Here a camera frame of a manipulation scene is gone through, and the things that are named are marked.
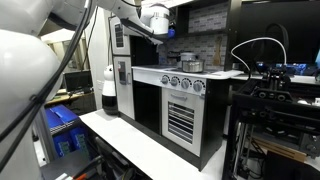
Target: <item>white cabinet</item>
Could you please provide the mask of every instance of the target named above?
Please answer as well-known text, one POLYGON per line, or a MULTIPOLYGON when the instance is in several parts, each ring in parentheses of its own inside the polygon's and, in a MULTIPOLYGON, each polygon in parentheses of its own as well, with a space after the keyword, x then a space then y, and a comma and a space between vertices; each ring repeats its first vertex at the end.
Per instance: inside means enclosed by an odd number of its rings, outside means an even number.
POLYGON ((135 119, 131 58, 121 56, 115 56, 113 58, 118 109, 121 113, 129 116, 131 119, 135 119))

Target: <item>cable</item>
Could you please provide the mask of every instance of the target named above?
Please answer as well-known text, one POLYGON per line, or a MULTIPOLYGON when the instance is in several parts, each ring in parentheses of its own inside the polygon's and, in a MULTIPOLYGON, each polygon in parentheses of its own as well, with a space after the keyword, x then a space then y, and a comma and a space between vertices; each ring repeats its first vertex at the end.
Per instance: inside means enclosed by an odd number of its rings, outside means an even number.
POLYGON ((131 4, 131 3, 128 3, 127 1, 125 1, 125 0, 121 0, 121 1, 126 3, 126 4, 128 4, 129 6, 133 6, 133 7, 136 7, 136 8, 140 8, 141 7, 141 5, 131 4))
POLYGON ((1 159, 0 162, 0 173, 2 172, 3 168, 7 165, 8 161, 10 160, 11 156, 15 152, 16 148, 20 144, 21 139, 24 137, 25 133, 28 131, 30 125, 32 124, 32 121, 34 117, 38 114, 39 109, 42 107, 42 104, 37 104, 36 107, 31 112, 29 118, 27 119, 26 123, 23 125, 21 131, 19 132, 18 136, 15 138, 13 143, 10 145, 8 151, 4 155, 4 157, 1 159))
POLYGON ((3 131, 0 135, 1 139, 3 140, 5 137, 7 137, 11 131, 17 127, 17 125, 26 117, 26 115, 30 113, 30 116, 28 117, 26 123, 23 125, 21 131, 19 132, 18 136, 15 138, 11 146, 9 147, 8 151, 5 153, 4 157, 1 159, 0 162, 0 173, 2 172, 3 168, 6 166, 8 161, 10 160, 11 156, 15 152, 17 146, 19 145, 20 141, 24 137, 25 133, 27 132, 29 126, 33 122, 34 117, 37 115, 39 109, 42 107, 43 103, 45 102, 45 99, 51 92, 52 88, 54 87, 55 83, 60 77, 60 74, 63 72, 64 68, 68 65, 69 60, 71 59, 75 48, 77 47, 77 44, 79 43, 79 40, 81 38, 81 34, 85 28, 86 22, 89 19, 89 10, 92 7, 92 1, 86 0, 85 2, 85 10, 81 19, 81 22, 79 23, 79 26, 76 29, 75 34, 73 35, 71 39, 71 45, 67 49, 67 53, 63 57, 63 60, 61 62, 61 65, 59 66, 58 70, 54 73, 54 75, 50 78, 50 80, 46 83, 46 85, 40 90, 39 94, 31 96, 31 102, 29 105, 17 116, 17 118, 12 121, 12 123, 8 126, 8 131, 3 131))
POLYGON ((281 46, 282 51, 283 51, 283 55, 284 55, 284 62, 283 62, 283 63, 284 63, 284 65, 287 65, 287 53, 286 53, 286 50, 285 50, 284 46, 283 46, 283 45, 281 44, 281 42, 279 42, 278 40, 276 40, 276 39, 274 39, 274 38, 270 38, 270 37, 254 38, 254 39, 250 39, 250 40, 248 40, 248 41, 245 41, 245 42, 243 42, 243 43, 240 43, 240 44, 236 45, 236 46, 231 50, 231 55, 232 55, 233 57, 237 58, 240 62, 242 62, 242 63, 246 66, 246 68, 249 70, 249 72, 251 72, 248 64, 245 63, 240 57, 236 56, 236 55, 233 53, 233 51, 234 51, 235 49, 237 49, 238 47, 244 45, 244 44, 248 44, 248 43, 250 43, 250 42, 260 41, 260 40, 271 40, 271 41, 274 41, 274 42, 278 43, 278 44, 281 46))
POLYGON ((6 136, 8 136, 8 134, 10 134, 10 132, 24 119, 24 117, 32 110, 32 108, 37 103, 43 104, 45 102, 45 99, 47 98, 47 96, 51 92, 51 89, 54 87, 55 83, 59 79, 60 74, 63 72, 64 68, 68 65, 68 62, 71 59, 73 52, 74 52, 76 45, 77 45, 77 44, 75 44, 75 41, 79 42, 79 39, 80 39, 82 31, 83 31, 81 29, 84 29, 85 24, 88 20, 88 17, 89 17, 88 13, 83 14, 83 18, 82 18, 79 26, 76 29, 76 33, 73 35, 73 37, 71 39, 70 46, 68 47, 67 53, 63 57, 63 60, 60 64, 60 67, 58 68, 58 70, 54 73, 54 75, 50 78, 50 80, 46 83, 46 85, 40 90, 40 92, 37 96, 36 95, 31 96, 31 98, 30 98, 31 102, 28 104, 28 106, 0 134, 0 142, 2 142, 2 140, 6 136))
MULTIPOLYGON (((80 72, 82 72, 82 71, 84 70, 84 64, 86 63, 86 61, 87 61, 88 58, 89 58, 89 47, 90 47, 90 44, 91 44, 90 42, 91 42, 92 32, 93 32, 93 29, 94 29, 94 27, 95 27, 95 25, 96 25, 96 21, 97 21, 98 9, 99 9, 99 8, 96 7, 96 11, 95 11, 95 15, 94 15, 94 20, 93 20, 93 25, 92 25, 92 27, 91 27, 91 31, 90 31, 90 35, 89 35, 89 39, 88 39, 88 47, 86 48, 86 55, 85 55, 85 57, 84 57, 84 60, 83 60, 83 62, 82 62, 82 65, 81 65, 81 67, 80 67, 80 72)), ((79 82, 80 82, 80 77, 78 77, 78 79, 77 79, 76 88, 78 87, 79 82)), ((69 98, 68 98, 67 101, 70 101, 71 97, 73 96, 73 94, 74 94, 75 92, 76 92, 76 90, 74 90, 74 91, 72 91, 72 92, 70 93, 69 98)))
POLYGON ((111 35, 109 37, 109 43, 108 43, 108 66, 110 65, 110 51, 112 51, 112 48, 110 48, 110 47, 111 47, 111 35))

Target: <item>oven door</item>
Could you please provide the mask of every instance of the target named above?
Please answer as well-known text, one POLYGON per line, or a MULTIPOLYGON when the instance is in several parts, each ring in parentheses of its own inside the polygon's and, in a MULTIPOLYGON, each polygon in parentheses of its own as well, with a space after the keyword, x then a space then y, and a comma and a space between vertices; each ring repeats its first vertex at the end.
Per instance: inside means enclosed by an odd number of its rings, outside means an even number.
POLYGON ((162 88, 162 135, 200 156, 204 99, 162 88))

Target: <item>blue bin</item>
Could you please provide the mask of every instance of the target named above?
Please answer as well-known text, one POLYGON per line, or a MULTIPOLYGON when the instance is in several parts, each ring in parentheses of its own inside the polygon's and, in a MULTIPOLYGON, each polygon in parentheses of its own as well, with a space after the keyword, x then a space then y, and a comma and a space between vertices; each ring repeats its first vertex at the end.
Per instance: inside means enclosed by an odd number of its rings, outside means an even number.
MULTIPOLYGON (((60 118, 50 109, 46 109, 46 115, 50 131, 62 129, 65 127, 60 118)), ((74 151, 73 142, 69 133, 63 133, 53 138, 54 147, 59 157, 63 157, 74 151)))
MULTIPOLYGON (((80 121, 80 118, 76 114, 74 114, 63 105, 53 107, 51 108, 51 111, 58 115, 60 120, 66 126, 71 126, 75 121, 80 121)), ((86 143, 86 139, 88 137, 86 129, 81 126, 76 126, 73 129, 69 130, 69 134, 71 136, 74 148, 76 150, 81 149, 87 154, 88 158, 91 159, 86 143)))

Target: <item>computer monitor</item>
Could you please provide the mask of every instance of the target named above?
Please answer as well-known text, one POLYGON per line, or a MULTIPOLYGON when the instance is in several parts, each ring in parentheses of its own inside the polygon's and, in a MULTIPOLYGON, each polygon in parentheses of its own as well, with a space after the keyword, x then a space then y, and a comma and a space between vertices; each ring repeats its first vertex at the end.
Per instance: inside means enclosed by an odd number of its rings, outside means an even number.
MULTIPOLYGON (((283 25, 289 36, 289 50, 287 63, 314 64, 320 45, 320 2, 243 2, 237 43, 264 36, 266 27, 271 23, 283 25)), ((280 42, 282 32, 280 28, 272 28, 267 34, 280 42)), ((260 50, 259 43, 238 48, 235 53, 246 62, 253 62, 260 50)), ((267 63, 283 63, 280 46, 267 42, 265 53, 258 61, 267 63)))
POLYGON ((67 92, 79 91, 84 88, 91 88, 91 71, 69 72, 64 74, 64 84, 67 92))

